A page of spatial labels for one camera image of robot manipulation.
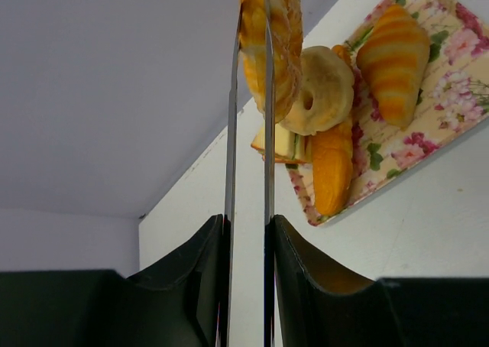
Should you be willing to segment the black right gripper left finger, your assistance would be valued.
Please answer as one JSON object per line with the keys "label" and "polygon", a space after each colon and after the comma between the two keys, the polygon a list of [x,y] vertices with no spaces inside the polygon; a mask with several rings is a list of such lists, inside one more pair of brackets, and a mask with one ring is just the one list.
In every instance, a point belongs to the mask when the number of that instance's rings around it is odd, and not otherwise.
{"label": "black right gripper left finger", "polygon": [[226,346],[230,231],[210,217],[130,277],[113,270],[1,275],[3,346]]}

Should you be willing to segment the fake orange bread loaf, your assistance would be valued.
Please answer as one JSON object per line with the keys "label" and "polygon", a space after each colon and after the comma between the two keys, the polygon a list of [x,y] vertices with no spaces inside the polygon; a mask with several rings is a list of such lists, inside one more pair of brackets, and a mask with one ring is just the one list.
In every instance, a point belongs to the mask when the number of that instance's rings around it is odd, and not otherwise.
{"label": "fake orange bread loaf", "polygon": [[353,174],[351,112],[347,118],[312,135],[315,206],[324,216],[339,213],[348,199]]}

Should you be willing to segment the fake croissant bread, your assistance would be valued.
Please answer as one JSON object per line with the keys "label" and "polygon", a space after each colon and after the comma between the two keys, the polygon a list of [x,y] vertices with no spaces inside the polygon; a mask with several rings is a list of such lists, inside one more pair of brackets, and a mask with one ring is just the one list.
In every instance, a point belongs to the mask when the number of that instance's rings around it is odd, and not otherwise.
{"label": "fake croissant bread", "polygon": [[429,36],[418,21],[401,5],[387,8],[356,56],[387,124],[405,129],[412,122],[429,55]]}

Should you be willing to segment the fake triangle sandwich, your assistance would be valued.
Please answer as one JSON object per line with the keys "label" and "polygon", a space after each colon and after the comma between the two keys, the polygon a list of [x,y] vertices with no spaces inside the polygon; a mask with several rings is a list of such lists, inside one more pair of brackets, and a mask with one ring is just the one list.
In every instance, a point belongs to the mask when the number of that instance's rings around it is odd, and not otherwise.
{"label": "fake triangle sandwich", "polygon": [[[265,158],[265,124],[251,142],[251,147]],[[302,136],[275,125],[275,162],[283,164],[311,164],[309,136]]]}

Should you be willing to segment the metal kitchen tongs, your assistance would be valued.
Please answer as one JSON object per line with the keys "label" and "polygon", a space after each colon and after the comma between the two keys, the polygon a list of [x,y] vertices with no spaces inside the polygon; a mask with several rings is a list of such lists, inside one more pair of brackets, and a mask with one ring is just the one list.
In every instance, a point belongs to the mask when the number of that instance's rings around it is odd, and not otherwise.
{"label": "metal kitchen tongs", "polygon": [[[264,346],[274,345],[274,165],[275,165],[275,124],[274,124],[274,48],[270,22],[270,0],[264,0],[265,13],[265,162],[264,162]],[[229,345],[230,308],[232,287],[232,259],[235,228],[235,178],[237,139],[237,91],[239,38],[235,38],[232,56],[231,88],[228,96],[228,129],[225,166],[225,207],[223,235],[226,240],[228,281],[222,291],[219,307],[218,345]]]}

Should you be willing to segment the fake glazed ring pastry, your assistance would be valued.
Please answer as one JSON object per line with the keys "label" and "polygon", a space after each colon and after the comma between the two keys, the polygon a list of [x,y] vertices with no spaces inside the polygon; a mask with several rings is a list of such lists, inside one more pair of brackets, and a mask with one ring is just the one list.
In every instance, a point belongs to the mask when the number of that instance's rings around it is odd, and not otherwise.
{"label": "fake glazed ring pastry", "polygon": [[238,32],[248,89],[258,111],[265,112],[266,26],[274,57],[274,121],[285,119],[300,91],[303,23],[300,0],[241,0]]}

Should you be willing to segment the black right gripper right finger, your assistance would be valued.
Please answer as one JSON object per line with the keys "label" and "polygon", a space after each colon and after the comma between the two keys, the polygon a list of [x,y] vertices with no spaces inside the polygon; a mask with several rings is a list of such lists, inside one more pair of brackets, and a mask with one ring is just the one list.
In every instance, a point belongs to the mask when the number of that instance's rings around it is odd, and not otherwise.
{"label": "black right gripper right finger", "polygon": [[375,281],[274,218],[277,299],[285,346],[486,346],[486,277]]}

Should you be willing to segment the fake plain bagel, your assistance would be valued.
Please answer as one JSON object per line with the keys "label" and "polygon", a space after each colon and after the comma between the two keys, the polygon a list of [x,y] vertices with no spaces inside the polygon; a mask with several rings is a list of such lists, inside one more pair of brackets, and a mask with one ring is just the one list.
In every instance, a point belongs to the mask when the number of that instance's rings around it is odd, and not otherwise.
{"label": "fake plain bagel", "polygon": [[351,67],[325,46],[304,49],[301,67],[299,95],[280,125],[298,135],[315,135],[347,118],[354,98],[355,77]]}

